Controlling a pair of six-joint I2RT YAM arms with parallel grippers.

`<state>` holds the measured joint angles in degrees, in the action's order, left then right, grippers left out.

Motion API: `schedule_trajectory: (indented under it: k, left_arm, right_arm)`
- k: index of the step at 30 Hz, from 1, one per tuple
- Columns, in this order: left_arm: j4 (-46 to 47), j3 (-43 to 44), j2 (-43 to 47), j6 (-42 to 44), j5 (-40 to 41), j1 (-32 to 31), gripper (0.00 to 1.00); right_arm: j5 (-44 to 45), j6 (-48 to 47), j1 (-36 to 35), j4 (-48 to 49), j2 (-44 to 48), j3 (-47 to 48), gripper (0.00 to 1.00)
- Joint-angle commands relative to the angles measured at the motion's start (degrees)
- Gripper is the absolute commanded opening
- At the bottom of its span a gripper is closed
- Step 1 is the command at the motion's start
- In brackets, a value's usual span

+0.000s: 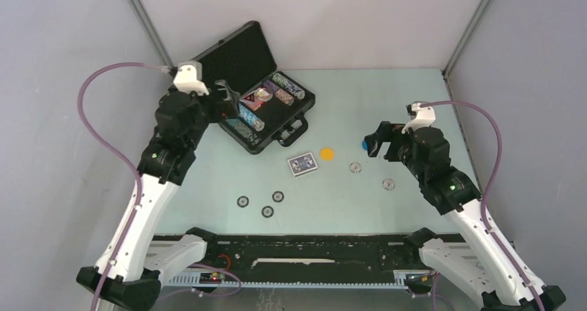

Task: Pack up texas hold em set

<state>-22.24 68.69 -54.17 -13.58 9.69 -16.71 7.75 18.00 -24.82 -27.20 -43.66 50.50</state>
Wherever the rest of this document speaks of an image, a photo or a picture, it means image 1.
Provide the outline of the grey white poker chip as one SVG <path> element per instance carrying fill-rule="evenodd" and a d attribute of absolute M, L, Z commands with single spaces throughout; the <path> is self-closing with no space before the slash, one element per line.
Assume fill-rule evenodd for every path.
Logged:
<path fill-rule="evenodd" d="M 382 181 L 382 186 L 385 190 L 393 190 L 395 188 L 395 182 L 392 179 L 386 178 Z"/>
<path fill-rule="evenodd" d="M 349 169 L 353 173 L 360 173 L 362 171 L 362 165 L 358 162 L 352 162 Z"/>

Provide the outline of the blue playing card deck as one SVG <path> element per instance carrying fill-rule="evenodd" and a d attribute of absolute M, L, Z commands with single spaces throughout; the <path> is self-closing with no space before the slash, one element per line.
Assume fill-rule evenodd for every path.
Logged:
<path fill-rule="evenodd" d="M 318 170 L 318 164 L 312 152 L 307 152 L 287 160 L 288 167 L 294 177 Z"/>

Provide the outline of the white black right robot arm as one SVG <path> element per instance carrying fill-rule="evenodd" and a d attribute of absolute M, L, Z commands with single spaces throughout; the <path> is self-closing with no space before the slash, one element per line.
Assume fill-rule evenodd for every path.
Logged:
<path fill-rule="evenodd" d="M 422 228 L 406 238 L 402 257 L 409 267 L 434 269 L 481 310 L 557 310 L 566 302 L 560 287 L 546 285 L 497 228 L 485 226 L 480 192 L 464 172 L 452 166 L 450 145 L 441 130 L 406 131 L 402 124 L 384 121 L 364 141 L 369 157 L 376 157 L 382 144 L 389 143 L 384 159 L 406 166 L 424 199 L 457 228 L 481 264 L 472 265 L 430 229 Z"/>

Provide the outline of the yellow round button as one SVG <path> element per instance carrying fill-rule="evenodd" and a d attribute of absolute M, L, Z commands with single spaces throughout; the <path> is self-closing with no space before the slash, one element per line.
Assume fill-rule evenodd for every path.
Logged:
<path fill-rule="evenodd" d="M 319 152 L 319 156 L 324 161 L 331 161 L 335 157 L 335 152 L 331 148 L 322 148 Z"/>

